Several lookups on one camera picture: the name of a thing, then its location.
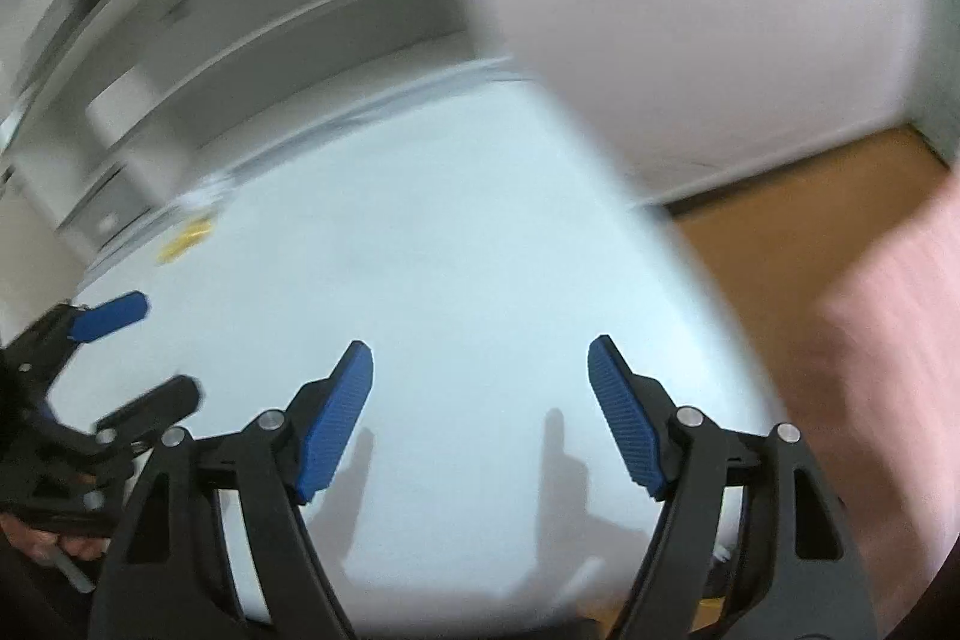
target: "yellow object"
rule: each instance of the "yellow object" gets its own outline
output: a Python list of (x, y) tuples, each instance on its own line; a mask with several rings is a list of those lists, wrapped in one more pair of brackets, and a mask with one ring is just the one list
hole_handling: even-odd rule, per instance
[(157, 256), (157, 263), (176, 261), (176, 259), (184, 255), (187, 250), (194, 247), (195, 244), (203, 242), (211, 231), (213, 231), (213, 220), (209, 215), (191, 220), (174, 239), (171, 239), (170, 242), (163, 245), (163, 249), (160, 250), (160, 256)]
[[(595, 622), (600, 624), (600, 632), (603, 637), (606, 637), (610, 634), (613, 625), (616, 623), (616, 619), (620, 615), (620, 610), (623, 608), (621, 602), (606, 602), (606, 603), (581, 603), (578, 605), (577, 614), (583, 616), (584, 618), (592, 618)], [(720, 614), (723, 612), (723, 600), (700, 600), (700, 604), (697, 608), (697, 614), (693, 618), (693, 627), (690, 627), (690, 632), (693, 632), (695, 629), (702, 629), (702, 627), (708, 627), (710, 624), (716, 624), (720, 620)]]

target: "wooden floor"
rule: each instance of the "wooden floor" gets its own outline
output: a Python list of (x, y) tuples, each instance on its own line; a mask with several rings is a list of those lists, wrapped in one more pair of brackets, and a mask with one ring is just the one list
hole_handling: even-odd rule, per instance
[(946, 176), (919, 136), (894, 129), (721, 196), (677, 223), (776, 381), (830, 283)]

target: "white tabletop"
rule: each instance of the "white tabletop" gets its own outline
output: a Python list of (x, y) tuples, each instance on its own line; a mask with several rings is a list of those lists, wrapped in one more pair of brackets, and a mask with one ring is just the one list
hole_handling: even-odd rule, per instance
[[(80, 349), (51, 401), (87, 428), (189, 374), (205, 400), (186, 423), (205, 437), (285, 407), (363, 339), (373, 392), (304, 509), (354, 626), (513, 629), (622, 598), (659, 506), (587, 384), (590, 340), (609, 333), (728, 428), (765, 434), (779, 413), (669, 226), (629, 205), (532, 83), (403, 109), (242, 186), (171, 265), (157, 252), (176, 229), (109, 269), (80, 301), (138, 289), (151, 312)], [(237, 501), (224, 523), (263, 616)]]

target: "pink cloth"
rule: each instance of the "pink cloth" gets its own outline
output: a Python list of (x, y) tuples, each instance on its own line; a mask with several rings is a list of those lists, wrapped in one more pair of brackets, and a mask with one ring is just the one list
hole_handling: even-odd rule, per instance
[(960, 179), (827, 298), (781, 389), (850, 513), (881, 630), (960, 533)]

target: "cabinet drawer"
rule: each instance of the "cabinet drawer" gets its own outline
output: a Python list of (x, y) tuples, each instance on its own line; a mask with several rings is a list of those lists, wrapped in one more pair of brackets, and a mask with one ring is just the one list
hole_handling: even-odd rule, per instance
[(70, 228), (80, 232), (96, 249), (103, 248), (136, 218), (146, 215), (150, 204), (123, 170), (107, 180), (80, 207)]

